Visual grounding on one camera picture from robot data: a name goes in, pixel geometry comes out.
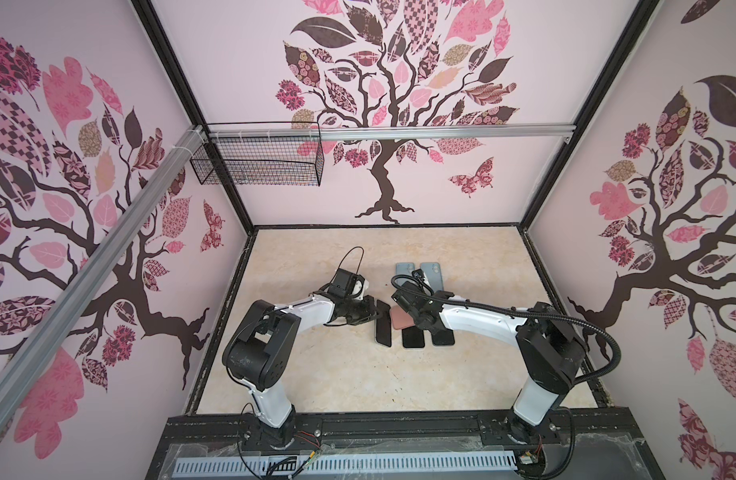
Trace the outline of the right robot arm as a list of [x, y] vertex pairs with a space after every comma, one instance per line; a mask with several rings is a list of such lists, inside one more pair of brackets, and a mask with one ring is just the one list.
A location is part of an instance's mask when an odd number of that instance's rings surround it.
[[506, 309], [465, 300], [448, 292], [430, 296], [411, 288], [398, 289], [393, 300], [422, 330], [463, 331], [495, 339], [520, 351], [528, 379], [515, 399], [508, 424], [540, 426], [551, 409], [573, 389], [586, 348], [573, 319], [550, 305]]

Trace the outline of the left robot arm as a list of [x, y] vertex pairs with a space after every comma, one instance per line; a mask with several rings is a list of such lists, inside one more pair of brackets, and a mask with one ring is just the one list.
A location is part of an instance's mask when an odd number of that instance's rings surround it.
[[369, 282], [342, 268], [304, 299], [285, 304], [254, 301], [225, 347], [221, 361], [231, 380], [245, 387], [257, 419], [281, 429], [294, 415], [281, 378], [299, 333], [338, 319], [359, 326], [379, 317]]

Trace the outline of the white phone case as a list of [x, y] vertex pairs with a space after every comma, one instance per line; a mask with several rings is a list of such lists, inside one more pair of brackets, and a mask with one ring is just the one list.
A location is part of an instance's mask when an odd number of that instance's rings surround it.
[[413, 275], [415, 265], [412, 262], [400, 262], [395, 265], [393, 285], [400, 290], [419, 291], [417, 278]]

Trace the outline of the pink phone case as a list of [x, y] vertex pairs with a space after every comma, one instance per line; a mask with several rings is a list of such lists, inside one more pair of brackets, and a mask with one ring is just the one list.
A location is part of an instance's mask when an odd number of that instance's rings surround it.
[[410, 314], [400, 306], [393, 306], [389, 310], [391, 326], [394, 330], [404, 330], [415, 326]]

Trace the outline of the black smartphone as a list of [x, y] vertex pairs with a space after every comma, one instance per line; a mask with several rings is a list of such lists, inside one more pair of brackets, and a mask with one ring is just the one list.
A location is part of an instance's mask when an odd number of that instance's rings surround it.
[[444, 329], [434, 332], [431, 335], [431, 340], [434, 346], [453, 346], [455, 344], [455, 334], [450, 329]]

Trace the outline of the light blue phone case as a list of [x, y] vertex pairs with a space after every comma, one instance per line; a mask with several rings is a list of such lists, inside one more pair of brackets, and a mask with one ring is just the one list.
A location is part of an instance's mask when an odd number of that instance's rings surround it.
[[430, 296], [444, 289], [443, 275], [440, 264], [437, 262], [422, 263], [424, 290]]

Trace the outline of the phone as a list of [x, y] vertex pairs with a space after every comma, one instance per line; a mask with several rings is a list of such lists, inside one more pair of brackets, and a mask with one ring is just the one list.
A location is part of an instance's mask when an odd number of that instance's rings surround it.
[[378, 317], [375, 320], [375, 340], [385, 347], [392, 346], [392, 322], [390, 306], [381, 301], [376, 301]]
[[405, 349], [423, 349], [425, 347], [424, 332], [417, 327], [402, 329], [401, 337]]

